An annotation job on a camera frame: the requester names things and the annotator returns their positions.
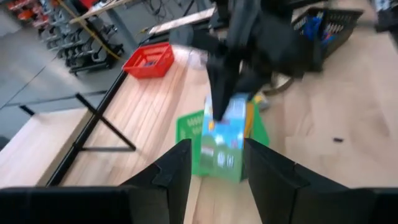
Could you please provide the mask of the black mesh tray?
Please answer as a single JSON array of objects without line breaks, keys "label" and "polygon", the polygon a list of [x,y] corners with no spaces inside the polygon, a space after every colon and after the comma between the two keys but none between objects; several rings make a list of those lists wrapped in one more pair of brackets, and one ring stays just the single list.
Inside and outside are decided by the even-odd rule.
[{"label": "black mesh tray", "polygon": [[320,72],[323,62],[334,51],[341,47],[351,36],[357,25],[358,19],[363,15],[361,9],[330,9],[327,7],[310,7],[292,21],[295,30],[303,35],[303,25],[307,16],[322,18],[323,37],[318,40],[321,45],[320,52],[315,53],[315,61],[308,68],[309,72]]}]

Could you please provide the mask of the black table frame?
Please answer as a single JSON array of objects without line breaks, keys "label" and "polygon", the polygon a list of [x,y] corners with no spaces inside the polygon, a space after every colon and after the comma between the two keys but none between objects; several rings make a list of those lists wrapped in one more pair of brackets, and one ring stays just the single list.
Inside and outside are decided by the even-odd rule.
[{"label": "black table frame", "polygon": [[89,112],[92,114],[91,118],[87,122],[86,126],[83,128],[81,133],[72,143],[71,148],[62,159],[60,165],[57,167],[55,172],[52,174],[50,180],[47,182],[46,187],[50,186],[57,186],[61,183],[62,179],[64,178],[65,174],[69,170],[70,166],[72,165],[73,161],[76,159],[77,155],[81,151],[103,151],[103,152],[116,152],[117,149],[115,147],[84,147],[87,139],[92,134],[95,126],[99,121],[105,124],[107,128],[109,128],[117,137],[124,142],[127,147],[120,149],[120,151],[135,151],[136,146],[128,140],[113,124],[111,124],[104,116],[103,113],[106,111],[109,104],[112,102],[114,96],[120,89],[121,85],[125,81],[127,77],[126,72],[121,72],[117,79],[112,84],[111,88],[106,92],[103,100],[99,104],[97,108],[92,106],[86,98],[84,98],[80,93],[75,94],[75,98],[83,104]]}]

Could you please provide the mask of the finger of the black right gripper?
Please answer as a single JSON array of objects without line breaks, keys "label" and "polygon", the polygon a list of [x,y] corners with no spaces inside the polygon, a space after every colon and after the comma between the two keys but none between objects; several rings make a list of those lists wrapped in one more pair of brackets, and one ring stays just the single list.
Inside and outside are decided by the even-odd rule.
[{"label": "finger of the black right gripper", "polygon": [[248,72],[245,73],[236,84],[237,93],[255,94],[265,84],[271,82],[271,72],[257,73]]},{"label": "finger of the black right gripper", "polygon": [[213,119],[221,121],[239,79],[240,59],[209,55],[206,69],[211,88]]}]

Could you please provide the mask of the green plastic basket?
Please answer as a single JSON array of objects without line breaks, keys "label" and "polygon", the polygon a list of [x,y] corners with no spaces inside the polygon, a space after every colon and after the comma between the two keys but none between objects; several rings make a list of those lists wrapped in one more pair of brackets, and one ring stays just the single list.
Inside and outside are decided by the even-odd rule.
[{"label": "green plastic basket", "polygon": [[[176,127],[176,141],[180,142],[183,139],[192,140],[192,174],[199,176],[206,176],[199,171],[198,159],[201,147],[201,132],[203,124],[204,109],[197,112],[181,116],[177,119]],[[254,120],[252,124],[252,131],[249,138],[268,146],[269,138],[267,131],[262,123],[261,116],[257,105],[254,104]]]}]

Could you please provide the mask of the green crayon box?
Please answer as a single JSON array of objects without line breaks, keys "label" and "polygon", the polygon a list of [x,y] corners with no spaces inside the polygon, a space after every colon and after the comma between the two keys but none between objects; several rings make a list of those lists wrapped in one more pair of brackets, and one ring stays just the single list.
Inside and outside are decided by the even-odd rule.
[{"label": "green crayon box", "polygon": [[246,94],[233,96],[221,121],[213,119],[212,99],[206,97],[198,167],[202,174],[240,182],[243,177]]}]

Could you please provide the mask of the black metal rack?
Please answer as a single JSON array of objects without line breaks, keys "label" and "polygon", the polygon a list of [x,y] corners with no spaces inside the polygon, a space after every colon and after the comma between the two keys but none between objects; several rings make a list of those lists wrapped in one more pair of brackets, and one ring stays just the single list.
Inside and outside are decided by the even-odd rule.
[{"label": "black metal rack", "polygon": [[44,14],[49,17],[49,23],[39,29],[39,38],[48,50],[55,51],[57,57],[65,61],[74,75],[85,70],[111,68],[115,56],[124,53],[123,44],[113,41],[117,28],[98,16],[85,19],[87,28],[84,28],[79,23],[69,23],[72,18],[66,9],[50,2],[44,5]]}]

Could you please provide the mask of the yellow crayon box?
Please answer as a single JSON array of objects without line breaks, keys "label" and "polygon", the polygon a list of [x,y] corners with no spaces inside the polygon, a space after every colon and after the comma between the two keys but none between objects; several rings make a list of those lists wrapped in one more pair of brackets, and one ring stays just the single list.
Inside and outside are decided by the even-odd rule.
[{"label": "yellow crayon box", "polygon": [[245,138],[249,138],[251,135],[253,120],[254,120],[254,104],[253,102],[247,102],[245,129],[244,129]]}]

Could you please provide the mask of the red plastic basket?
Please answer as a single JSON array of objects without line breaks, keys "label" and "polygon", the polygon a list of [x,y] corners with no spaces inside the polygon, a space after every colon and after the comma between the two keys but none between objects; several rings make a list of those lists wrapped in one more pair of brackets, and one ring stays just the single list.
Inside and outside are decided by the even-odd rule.
[{"label": "red plastic basket", "polygon": [[172,46],[168,42],[161,42],[136,49],[122,69],[137,79],[161,78],[173,63]]}]

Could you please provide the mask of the desk with grey legs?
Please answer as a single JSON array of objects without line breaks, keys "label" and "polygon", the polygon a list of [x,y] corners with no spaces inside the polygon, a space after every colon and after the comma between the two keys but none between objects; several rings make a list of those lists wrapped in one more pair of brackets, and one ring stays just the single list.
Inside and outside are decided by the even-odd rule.
[{"label": "desk with grey legs", "polygon": [[130,33],[129,29],[126,27],[123,20],[120,18],[119,14],[114,10],[116,7],[121,6],[123,4],[127,4],[128,2],[131,1],[133,0],[107,0],[104,6],[92,7],[84,15],[77,17],[76,19],[72,19],[70,23],[73,24],[76,22],[81,22],[86,18],[89,18],[94,15],[99,15],[105,12],[107,13],[111,22],[117,27],[118,33],[125,38],[127,43],[125,49],[128,49],[129,53],[133,53],[133,51],[137,49],[138,43]]}]

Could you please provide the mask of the wooden shelf riser black frame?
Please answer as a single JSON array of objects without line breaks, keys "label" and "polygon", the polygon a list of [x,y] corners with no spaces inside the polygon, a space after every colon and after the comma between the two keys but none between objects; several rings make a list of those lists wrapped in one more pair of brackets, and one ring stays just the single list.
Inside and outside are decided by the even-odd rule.
[{"label": "wooden shelf riser black frame", "polygon": [[75,98],[84,109],[36,113],[26,105],[20,106],[30,119],[0,150],[0,189],[57,185],[69,169],[73,151],[83,149],[80,135],[88,133],[87,128],[96,118],[126,143],[127,151],[136,150],[81,94],[77,93]]}]

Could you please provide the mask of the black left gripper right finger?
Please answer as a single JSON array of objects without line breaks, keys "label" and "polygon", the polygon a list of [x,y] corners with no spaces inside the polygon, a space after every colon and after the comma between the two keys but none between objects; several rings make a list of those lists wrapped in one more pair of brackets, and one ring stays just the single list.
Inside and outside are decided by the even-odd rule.
[{"label": "black left gripper right finger", "polygon": [[245,168],[262,224],[321,224],[307,200],[346,190],[341,185],[253,140],[244,140]]}]

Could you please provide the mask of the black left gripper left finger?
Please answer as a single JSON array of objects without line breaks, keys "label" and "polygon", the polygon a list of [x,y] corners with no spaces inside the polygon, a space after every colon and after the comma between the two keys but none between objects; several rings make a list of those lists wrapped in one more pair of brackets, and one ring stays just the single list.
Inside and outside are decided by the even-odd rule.
[{"label": "black left gripper left finger", "polygon": [[122,224],[183,224],[191,181],[192,142],[184,139],[123,182]]}]

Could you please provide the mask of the red storage bins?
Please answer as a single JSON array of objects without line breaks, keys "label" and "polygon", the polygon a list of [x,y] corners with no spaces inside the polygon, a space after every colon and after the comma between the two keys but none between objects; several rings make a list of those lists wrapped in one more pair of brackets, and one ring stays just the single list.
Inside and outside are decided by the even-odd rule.
[{"label": "red storage bins", "polygon": [[4,0],[3,6],[22,27],[32,26],[42,17],[40,0]]}]

